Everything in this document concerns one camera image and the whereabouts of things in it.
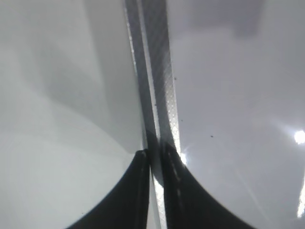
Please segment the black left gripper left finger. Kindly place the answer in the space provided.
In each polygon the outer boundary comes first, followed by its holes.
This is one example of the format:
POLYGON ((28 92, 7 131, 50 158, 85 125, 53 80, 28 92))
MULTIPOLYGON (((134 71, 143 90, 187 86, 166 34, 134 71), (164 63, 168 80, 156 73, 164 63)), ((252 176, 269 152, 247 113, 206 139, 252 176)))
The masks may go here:
POLYGON ((145 229, 149 193, 149 152, 140 150, 135 153, 126 172, 107 196, 69 228, 145 229))

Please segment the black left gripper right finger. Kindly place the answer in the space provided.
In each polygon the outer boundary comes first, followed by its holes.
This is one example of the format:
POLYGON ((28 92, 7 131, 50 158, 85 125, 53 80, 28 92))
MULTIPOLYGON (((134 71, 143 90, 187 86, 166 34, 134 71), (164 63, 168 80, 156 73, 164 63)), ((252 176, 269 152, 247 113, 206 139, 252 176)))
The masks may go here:
POLYGON ((160 142, 164 203, 170 229, 250 229, 216 201, 182 163, 177 151, 160 142))

